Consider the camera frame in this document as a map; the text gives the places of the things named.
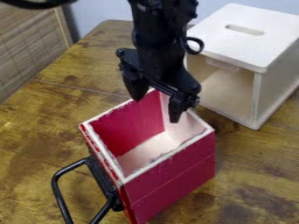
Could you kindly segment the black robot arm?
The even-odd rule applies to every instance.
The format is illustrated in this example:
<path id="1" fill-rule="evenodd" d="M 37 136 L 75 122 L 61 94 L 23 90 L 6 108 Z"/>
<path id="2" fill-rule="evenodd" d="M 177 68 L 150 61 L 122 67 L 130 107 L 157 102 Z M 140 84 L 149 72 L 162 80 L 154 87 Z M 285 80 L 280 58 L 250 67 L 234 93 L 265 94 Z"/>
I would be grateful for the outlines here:
<path id="1" fill-rule="evenodd" d="M 169 122 L 197 106 L 201 91 L 182 64 L 186 54 L 201 52 L 204 43 L 186 35 L 186 24 L 197 17 L 197 0 L 126 0 L 133 18 L 134 47 L 116 49 L 125 89 L 140 101 L 149 88 L 169 96 Z"/>

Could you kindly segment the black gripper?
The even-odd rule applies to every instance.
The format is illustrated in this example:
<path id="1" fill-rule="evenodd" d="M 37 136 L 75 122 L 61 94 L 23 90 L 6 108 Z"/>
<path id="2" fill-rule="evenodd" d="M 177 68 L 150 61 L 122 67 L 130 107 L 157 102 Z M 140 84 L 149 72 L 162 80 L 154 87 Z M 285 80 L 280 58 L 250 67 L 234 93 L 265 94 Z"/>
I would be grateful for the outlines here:
<path id="1" fill-rule="evenodd" d="M 169 122 L 177 123 L 182 112 L 200 102 L 201 85 L 186 71 L 182 58 L 185 53 L 201 52 L 201 40 L 181 35 L 164 43 L 146 43 L 134 31 L 132 40 L 134 49 L 116 50 L 125 89 L 136 102 L 144 98 L 149 87 L 170 95 Z"/>

